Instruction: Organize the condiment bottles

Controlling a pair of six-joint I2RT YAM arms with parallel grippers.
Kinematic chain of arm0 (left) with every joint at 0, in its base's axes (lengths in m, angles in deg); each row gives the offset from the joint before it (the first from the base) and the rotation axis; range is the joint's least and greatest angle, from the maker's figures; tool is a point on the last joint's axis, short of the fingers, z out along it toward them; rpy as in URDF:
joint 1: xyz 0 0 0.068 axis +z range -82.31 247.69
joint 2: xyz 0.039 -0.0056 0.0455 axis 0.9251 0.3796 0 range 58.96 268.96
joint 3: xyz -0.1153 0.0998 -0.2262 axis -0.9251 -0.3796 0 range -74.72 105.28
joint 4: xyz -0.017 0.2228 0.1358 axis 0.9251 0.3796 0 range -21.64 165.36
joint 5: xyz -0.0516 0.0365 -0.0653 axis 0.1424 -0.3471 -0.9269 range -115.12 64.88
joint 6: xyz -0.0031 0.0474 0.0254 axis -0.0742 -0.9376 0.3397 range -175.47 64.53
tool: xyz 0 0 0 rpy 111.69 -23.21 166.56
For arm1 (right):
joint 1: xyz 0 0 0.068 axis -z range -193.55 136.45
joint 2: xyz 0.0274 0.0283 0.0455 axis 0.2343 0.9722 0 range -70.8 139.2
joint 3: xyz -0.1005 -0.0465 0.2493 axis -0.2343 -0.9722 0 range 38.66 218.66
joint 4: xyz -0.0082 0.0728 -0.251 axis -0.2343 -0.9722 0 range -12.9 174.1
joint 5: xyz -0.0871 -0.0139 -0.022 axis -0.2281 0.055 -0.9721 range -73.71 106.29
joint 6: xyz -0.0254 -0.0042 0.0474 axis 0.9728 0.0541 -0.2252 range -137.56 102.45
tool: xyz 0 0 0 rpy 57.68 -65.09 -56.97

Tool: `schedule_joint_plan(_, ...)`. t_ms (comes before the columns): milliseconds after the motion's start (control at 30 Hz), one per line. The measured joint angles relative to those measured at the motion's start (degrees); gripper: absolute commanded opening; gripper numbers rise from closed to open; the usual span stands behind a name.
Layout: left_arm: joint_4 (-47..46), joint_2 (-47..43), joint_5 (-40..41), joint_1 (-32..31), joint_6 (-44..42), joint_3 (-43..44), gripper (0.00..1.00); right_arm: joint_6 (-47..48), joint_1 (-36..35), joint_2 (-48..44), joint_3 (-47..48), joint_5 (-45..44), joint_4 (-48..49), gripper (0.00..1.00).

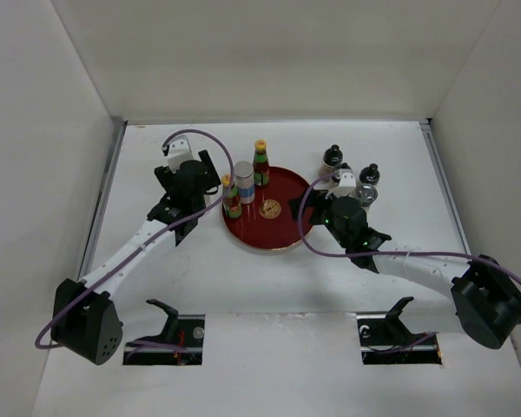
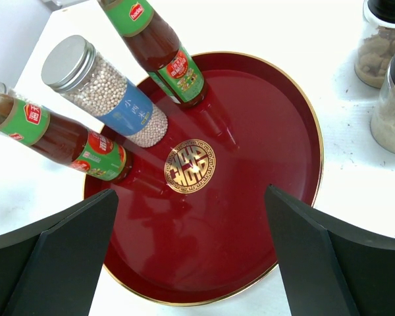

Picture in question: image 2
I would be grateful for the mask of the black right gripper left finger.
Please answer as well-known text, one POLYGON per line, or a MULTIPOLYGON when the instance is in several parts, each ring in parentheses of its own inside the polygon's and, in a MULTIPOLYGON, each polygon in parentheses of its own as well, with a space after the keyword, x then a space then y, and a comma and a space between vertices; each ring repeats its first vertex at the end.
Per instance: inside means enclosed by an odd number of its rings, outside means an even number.
POLYGON ((0 235, 0 315, 88 315, 118 202, 103 190, 0 235))

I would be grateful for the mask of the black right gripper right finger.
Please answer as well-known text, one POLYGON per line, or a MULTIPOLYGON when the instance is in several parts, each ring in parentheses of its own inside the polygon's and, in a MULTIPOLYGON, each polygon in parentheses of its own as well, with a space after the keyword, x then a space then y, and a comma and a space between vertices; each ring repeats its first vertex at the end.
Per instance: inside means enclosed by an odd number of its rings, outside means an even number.
POLYGON ((395 237, 332 217, 273 185, 265 207, 292 315, 395 315, 395 237))

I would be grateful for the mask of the red sauce bottle green label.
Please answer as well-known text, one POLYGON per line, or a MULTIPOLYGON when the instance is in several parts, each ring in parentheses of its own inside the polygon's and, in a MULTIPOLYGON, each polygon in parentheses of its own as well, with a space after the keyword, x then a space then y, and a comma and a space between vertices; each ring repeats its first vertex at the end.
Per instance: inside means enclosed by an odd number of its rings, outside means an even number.
POLYGON ((207 93, 205 78, 175 31, 148 1, 100 1, 107 18, 149 77, 181 107, 207 93))

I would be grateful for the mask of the white bead jar blue label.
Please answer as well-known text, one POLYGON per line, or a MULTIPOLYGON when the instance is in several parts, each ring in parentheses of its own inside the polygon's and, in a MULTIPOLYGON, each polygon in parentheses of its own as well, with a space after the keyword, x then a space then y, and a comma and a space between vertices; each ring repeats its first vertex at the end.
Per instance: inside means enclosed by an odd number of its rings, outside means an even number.
POLYGON ((88 40, 69 36, 48 54, 43 83, 140 147, 163 139, 168 118, 88 40))

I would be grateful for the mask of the brown spice grinder jar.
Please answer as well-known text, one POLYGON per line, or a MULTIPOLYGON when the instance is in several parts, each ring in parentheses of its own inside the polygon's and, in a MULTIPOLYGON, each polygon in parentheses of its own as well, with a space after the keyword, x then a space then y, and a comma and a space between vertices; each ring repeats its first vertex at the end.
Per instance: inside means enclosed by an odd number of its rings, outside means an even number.
POLYGON ((356 49, 354 70, 365 84, 380 88, 395 54, 395 1, 363 2, 363 31, 356 49))

